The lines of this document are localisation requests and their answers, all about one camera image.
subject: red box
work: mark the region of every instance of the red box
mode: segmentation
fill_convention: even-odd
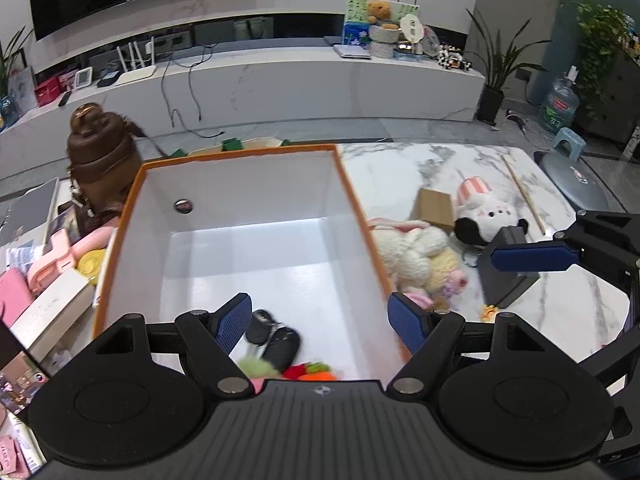
[[[60,82],[56,76],[47,79],[44,83],[36,87],[36,99],[38,106],[48,105],[56,100],[62,94],[60,90]]]

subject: marble tabletop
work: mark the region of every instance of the marble tabletop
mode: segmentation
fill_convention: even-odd
[[[554,184],[521,149],[467,144],[400,142],[343,144],[342,161],[367,218],[410,218],[421,187],[456,195],[460,183],[483,177],[492,189],[529,221],[532,241],[549,239],[569,227],[574,210]],[[511,179],[501,155],[536,206],[545,225],[542,234]],[[452,309],[480,321],[482,288],[478,272],[465,267],[469,284],[452,299]],[[509,308],[574,360],[582,360],[616,338],[628,312],[628,297],[578,266],[565,272],[542,272],[540,279]]]

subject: pink notebook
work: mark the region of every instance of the pink notebook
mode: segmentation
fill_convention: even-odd
[[[18,269],[9,269],[0,276],[0,313],[2,322],[11,326],[33,303],[33,296]]]

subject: phone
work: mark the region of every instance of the phone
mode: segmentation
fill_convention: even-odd
[[[41,387],[49,380],[38,362],[0,322],[0,402],[15,416],[26,422],[24,410]]]

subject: white box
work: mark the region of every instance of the white box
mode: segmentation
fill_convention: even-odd
[[[94,286],[75,269],[60,274],[11,326],[11,332],[37,361],[89,308]]]
[[[174,209],[190,200],[193,211]],[[402,367],[388,280],[335,146],[289,146],[145,164],[106,272],[95,333],[124,314],[170,322],[238,292],[300,332],[296,362],[386,383]],[[247,350],[244,338],[232,351]],[[177,360],[163,364],[180,369]]]

